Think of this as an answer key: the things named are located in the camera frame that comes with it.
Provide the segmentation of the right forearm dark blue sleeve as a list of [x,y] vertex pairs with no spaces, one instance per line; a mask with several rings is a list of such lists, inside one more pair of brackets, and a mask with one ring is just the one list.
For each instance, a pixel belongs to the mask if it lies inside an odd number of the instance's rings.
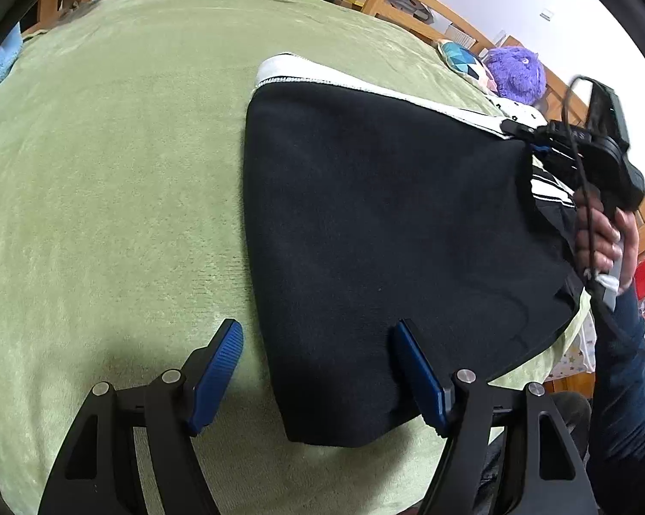
[[606,514],[645,514],[645,321],[629,288],[596,323],[587,472]]

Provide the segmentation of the right hand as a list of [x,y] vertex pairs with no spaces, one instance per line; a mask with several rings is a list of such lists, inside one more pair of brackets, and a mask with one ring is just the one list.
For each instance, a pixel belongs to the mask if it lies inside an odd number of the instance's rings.
[[578,269],[583,272],[594,267],[599,272],[609,272],[621,262],[617,294],[625,293],[632,284],[638,264],[639,234],[635,214],[616,208],[614,218],[610,220],[604,214],[599,193],[594,190],[589,190],[587,197],[577,190],[574,203]]

